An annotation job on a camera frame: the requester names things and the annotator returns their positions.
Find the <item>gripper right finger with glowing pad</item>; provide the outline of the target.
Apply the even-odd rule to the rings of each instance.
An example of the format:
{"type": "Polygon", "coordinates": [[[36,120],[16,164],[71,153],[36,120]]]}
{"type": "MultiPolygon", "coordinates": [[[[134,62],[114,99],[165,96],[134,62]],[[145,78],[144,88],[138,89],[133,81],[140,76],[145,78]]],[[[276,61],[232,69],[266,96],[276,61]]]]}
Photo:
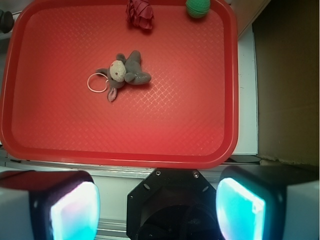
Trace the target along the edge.
{"type": "Polygon", "coordinates": [[[318,240],[319,173],[290,165],[226,167],[216,189],[226,240],[318,240]]]}

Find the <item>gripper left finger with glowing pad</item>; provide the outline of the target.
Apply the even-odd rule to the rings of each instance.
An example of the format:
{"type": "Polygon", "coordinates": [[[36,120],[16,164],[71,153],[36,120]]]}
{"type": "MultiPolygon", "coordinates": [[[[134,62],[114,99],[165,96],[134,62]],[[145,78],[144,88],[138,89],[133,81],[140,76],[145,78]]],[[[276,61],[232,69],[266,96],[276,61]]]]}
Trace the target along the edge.
{"type": "Polygon", "coordinates": [[[93,240],[100,194],[83,170],[0,173],[2,240],[93,240]]]}

